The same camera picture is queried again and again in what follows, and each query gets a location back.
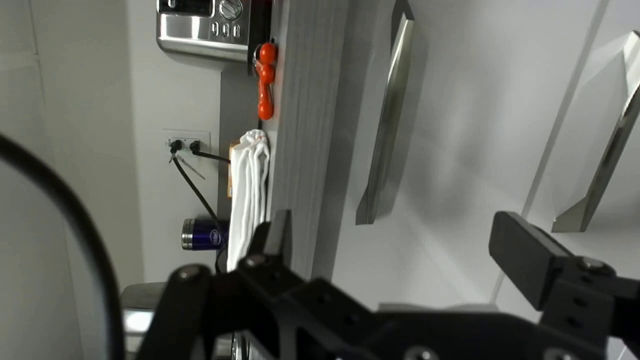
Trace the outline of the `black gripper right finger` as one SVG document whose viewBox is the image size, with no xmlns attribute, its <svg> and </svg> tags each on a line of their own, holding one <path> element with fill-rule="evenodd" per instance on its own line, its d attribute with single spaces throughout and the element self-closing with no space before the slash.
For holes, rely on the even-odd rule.
<svg viewBox="0 0 640 360">
<path fill-rule="evenodd" d="M 640 281 L 575 255 L 516 212 L 492 218 L 488 252 L 539 311 L 528 354 L 539 360 L 606 360 L 607 339 L 640 356 Z"/>
</svg>

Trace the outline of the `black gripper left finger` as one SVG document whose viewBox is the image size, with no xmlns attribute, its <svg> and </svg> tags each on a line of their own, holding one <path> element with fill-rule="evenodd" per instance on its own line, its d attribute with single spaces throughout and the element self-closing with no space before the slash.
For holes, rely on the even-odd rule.
<svg viewBox="0 0 640 360">
<path fill-rule="evenodd" d="M 299 277 L 289 258 L 292 212 L 280 209 L 236 269 L 178 267 L 136 360 L 214 360 L 232 334 L 270 360 L 374 360 L 358 336 L 366 309 L 325 279 Z"/>
</svg>

